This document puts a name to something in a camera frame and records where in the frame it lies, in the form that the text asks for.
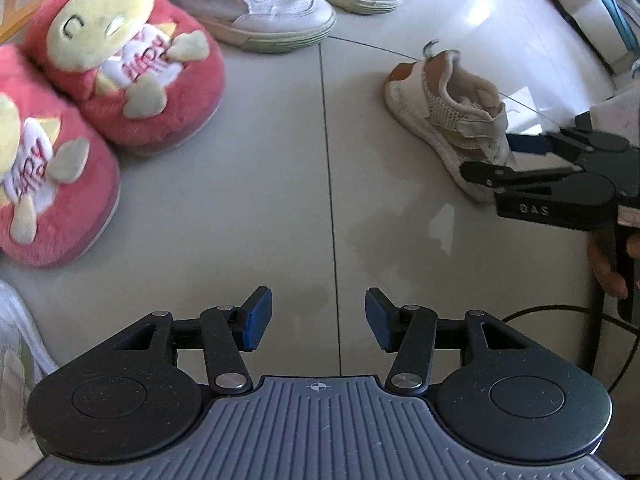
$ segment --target finger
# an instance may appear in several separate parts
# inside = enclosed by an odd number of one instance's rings
[[[626,299],[628,291],[626,290],[625,280],[618,273],[612,271],[611,263],[600,249],[598,240],[594,235],[589,235],[588,238],[587,257],[591,264],[591,269],[593,269],[593,273],[604,291],[620,300]]]
[[[632,234],[626,239],[626,252],[632,258],[640,258],[640,233]]]

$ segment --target gray tile floor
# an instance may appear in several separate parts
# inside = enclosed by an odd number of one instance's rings
[[[385,374],[364,293],[441,316],[586,304],[584,237],[498,219],[450,181],[386,111],[382,82],[434,38],[505,94],[511,129],[539,132],[612,83],[548,0],[405,0],[387,16],[340,14],[333,37],[285,56],[224,48],[228,87],[209,125],[151,160],[121,156],[122,202],[85,256],[56,270],[3,258],[53,356],[65,363],[153,310],[196,317],[273,289],[274,315],[246,361],[261,374]],[[552,161],[524,160],[544,166]],[[581,320],[518,328],[573,358]],[[437,361],[434,379],[455,366]],[[200,357],[180,366],[204,379]]]

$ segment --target floor grout line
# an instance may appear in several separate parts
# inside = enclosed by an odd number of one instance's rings
[[[371,48],[375,48],[376,50],[381,50],[382,52],[388,52],[389,54],[396,54],[396,56],[402,56],[407,59],[412,59],[414,61],[420,61],[417,57],[408,56],[407,54],[402,54],[401,52],[396,52],[395,50],[389,50],[388,48],[382,48],[381,46],[370,45],[369,43],[362,43],[361,41],[355,40],[347,40],[346,38],[338,38],[337,36],[328,36],[331,40],[338,41],[346,41],[347,43],[354,43],[356,45],[368,46]]]
[[[318,44],[320,61],[320,88],[322,92],[322,116],[324,119],[324,146],[326,149],[326,172],[329,180],[329,211],[331,213],[331,240],[334,250],[334,288],[335,288],[335,318],[338,332],[338,374],[342,375],[342,345],[340,343],[340,304],[338,302],[338,266],[335,256],[335,223],[334,223],[334,195],[331,188],[331,162],[329,160],[329,128],[326,123],[326,96],[324,93],[324,65],[322,63],[322,45]]]
[[[338,36],[328,36],[328,38],[330,38],[331,40],[345,41],[347,43],[353,43],[353,44],[356,44],[356,45],[368,46],[369,48],[374,48],[376,50],[381,50],[382,52],[388,52],[389,54],[396,54],[396,56],[402,56],[402,57],[405,57],[407,59],[412,59],[414,61],[420,61],[417,57],[408,56],[407,54],[403,54],[402,52],[396,52],[395,50],[389,50],[388,48],[382,48],[381,46],[375,46],[375,45],[372,45],[372,44],[369,44],[369,43],[363,43],[361,41],[348,40],[347,38],[339,38]],[[525,108],[527,108],[528,110],[531,110],[532,112],[535,112],[537,115],[539,115],[541,117],[544,117],[547,121],[551,121],[553,124],[556,124],[557,126],[560,126],[560,124],[556,123],[553,119],[550,119],[545,114],[540,113],[540,111],[534,110],[533,108],[527,106],[526,104],[521,103],[517,99],[514,99],[513,97],[510,97],[510,96],[508,96],[506,94],[503,94],[501,92],[500,92],[500,95],[502,97],[510,99],[511,101],[514,101],[515,103],[519,104],[520,106],[524,106]]]

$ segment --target ribbed gray plastic surface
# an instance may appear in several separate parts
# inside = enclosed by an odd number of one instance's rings
[[[264,378],[215,402],[181,443],[135,463],[91,466],[47,457],[25,476],[47,480],[611,480],[595,457],[521,467],[460,446],[420,399],[373,377]]]

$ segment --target yellow bear applique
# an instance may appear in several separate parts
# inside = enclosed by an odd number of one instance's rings
[[[68,140],[54,153],[59,118],[20,119],[14,101],[0,93],[0,207],[14,204],[9,234],[18,244],[36,237],[37,217],[54,200],[58,184],[71,184],[84,171],[89,141]]]
[[[127,119],[158,115],[182,63],[209,56],[201,30],[173,38],[175,23],[148,23],[156,0],[69,0],[47,31],[47,55],[68,72],[98,69],[95,93],[126,88]]]

